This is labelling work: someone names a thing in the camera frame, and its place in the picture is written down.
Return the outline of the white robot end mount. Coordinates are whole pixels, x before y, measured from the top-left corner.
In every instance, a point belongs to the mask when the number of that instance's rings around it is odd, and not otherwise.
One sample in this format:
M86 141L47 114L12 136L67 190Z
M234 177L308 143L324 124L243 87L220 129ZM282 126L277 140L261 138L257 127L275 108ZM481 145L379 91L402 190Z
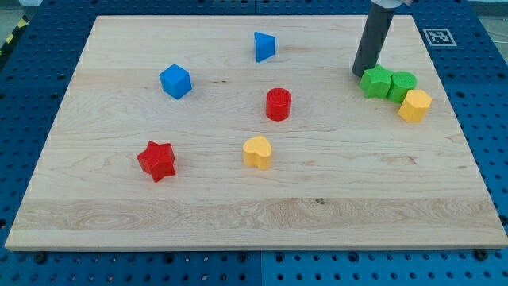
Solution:
M402 4L410 6L413 0L371 0L371 2L386 9L395 9Z

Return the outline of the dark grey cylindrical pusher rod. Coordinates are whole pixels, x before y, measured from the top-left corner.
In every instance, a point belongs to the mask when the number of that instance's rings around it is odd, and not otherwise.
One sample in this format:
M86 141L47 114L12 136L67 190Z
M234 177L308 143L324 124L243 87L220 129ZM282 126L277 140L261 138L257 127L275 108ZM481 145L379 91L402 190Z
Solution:
M352 66L354 75L362 77L365 70L377 64L394 12L395 8L371 5Z

